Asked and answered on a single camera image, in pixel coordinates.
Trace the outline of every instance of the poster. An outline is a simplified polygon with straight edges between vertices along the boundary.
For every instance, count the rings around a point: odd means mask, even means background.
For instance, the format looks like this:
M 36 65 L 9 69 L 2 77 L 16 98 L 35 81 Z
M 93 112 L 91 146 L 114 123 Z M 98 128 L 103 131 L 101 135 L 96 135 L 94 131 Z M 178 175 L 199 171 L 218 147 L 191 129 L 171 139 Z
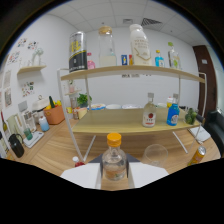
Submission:
M 36 41 L 30 41 L 28 44 L 28 50 L 35 50 L 38 46 L 38 42 Z
M 5 107 L 12 105 L 11 88 L 5 90 Z
M 24 47 L 25 43 L 27 41 L 27 38 L 22 38 L 19 40 L 17 47 Z
M 4 78 L 4 89 L 10 87 L 11 71 L 5 73 Z
M 3 71 L 0 71 L 0 89 L 2 88 Z
M 29 96 L 34 94 L 34 82 L 26 82 L 23 86 L 22 86 L 22 94 L 23 97 Z
M 18 57 L 19 57 L 19 54 L 20 54 L 20 51 L 16 51 L 15 53 L 12 53 L 12 54 L 9 56 L 7 65 L 9 65 L 9 64 L 11 64 L 11 63 L 15 63 L 15 62 L 17 62 Z
M 2 110 L 2 91 L 0 91 L 0 111 Z

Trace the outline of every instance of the potted plant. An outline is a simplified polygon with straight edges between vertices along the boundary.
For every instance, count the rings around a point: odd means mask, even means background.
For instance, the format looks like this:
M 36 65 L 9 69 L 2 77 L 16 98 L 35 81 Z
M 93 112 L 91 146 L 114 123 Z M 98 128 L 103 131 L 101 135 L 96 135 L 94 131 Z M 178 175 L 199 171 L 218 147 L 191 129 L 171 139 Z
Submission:
M 79 97 L 77 98 L 77 102 L 79 106 L 82 107 L 87 107 L 88 106 L 88 97 L 87 94 L 82 94 L 79 93 Z

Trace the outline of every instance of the chair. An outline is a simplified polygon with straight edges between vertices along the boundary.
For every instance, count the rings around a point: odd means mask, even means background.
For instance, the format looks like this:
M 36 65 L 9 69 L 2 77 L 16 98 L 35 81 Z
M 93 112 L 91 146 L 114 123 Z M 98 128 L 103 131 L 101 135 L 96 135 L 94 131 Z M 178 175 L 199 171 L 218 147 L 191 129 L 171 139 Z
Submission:
M 215 141 L 222 157 L 224 152 L 224 116 L 217 110 L 209 111 L 203 127 Z

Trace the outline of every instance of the plastic container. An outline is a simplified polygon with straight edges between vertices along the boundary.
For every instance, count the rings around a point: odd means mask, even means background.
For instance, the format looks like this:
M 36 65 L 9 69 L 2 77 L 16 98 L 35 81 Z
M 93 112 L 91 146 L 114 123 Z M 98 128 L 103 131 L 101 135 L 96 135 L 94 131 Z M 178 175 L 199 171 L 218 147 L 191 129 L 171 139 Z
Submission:
M 107 135 L 109 149 L 103 153 L 102 163 L 105 177 L 109 180 L 117 181 L 124 178 L 126 174 L 126 154 L 120 149 L 121 135 L 110 133 Z
M 62 106 L 57 106 L 49 110 L 44 109 L 44 115 L 48 124 L 59 124 L 65 119 Z
M 130 27 L 130 43 L 134 65 L 152 65 L 149 41 L 142 26 L 132 24 Z
M 166 104 L 168 108 L 172 106 L 172 102 L 173 102 L 173 98 L 169 96 L 166 100 Z

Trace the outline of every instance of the decoration on wall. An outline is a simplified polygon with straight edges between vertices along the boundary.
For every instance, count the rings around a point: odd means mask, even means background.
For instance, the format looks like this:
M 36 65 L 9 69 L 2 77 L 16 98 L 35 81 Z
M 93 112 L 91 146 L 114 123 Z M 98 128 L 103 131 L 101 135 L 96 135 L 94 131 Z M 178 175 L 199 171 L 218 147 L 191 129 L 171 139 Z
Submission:
M 25 43 L 26 43 L 27 38 L 22 38 L 20 39 L 20 41 L 18 42 L 17 47 L 24 47 Z
M 2 110 L 2 91 L 0 91 L 0 111 Z
M 7 65 L 17 62 L 19 54 L 20 54 L 20 51 L 16 51 L 15 53 L 12 53 L 9 57 Z
M 41 55 L 44 53 L 42 48 L 37 48 L 32 54 L 32 65 L 41 65 Z
M 23 93 L 23 97 L 29 96 L 34 94 L 34 82 L 26 82 L 23 86 L 22 86 L 22 93 Z
M 36 41 L 30 41 L 29 44 L 28 44 L 28 49 L 29 50 L 35 50 L 38 46 L 38 42 Z
M 9 107 L 12 105 L 12 98 L 11 98 L 11 88 L 5 90 L 5 107 Z
M 9 70 L 5 73 L 4 89 L 10 87 L 10 79 L 11 79 L 11 71 Z

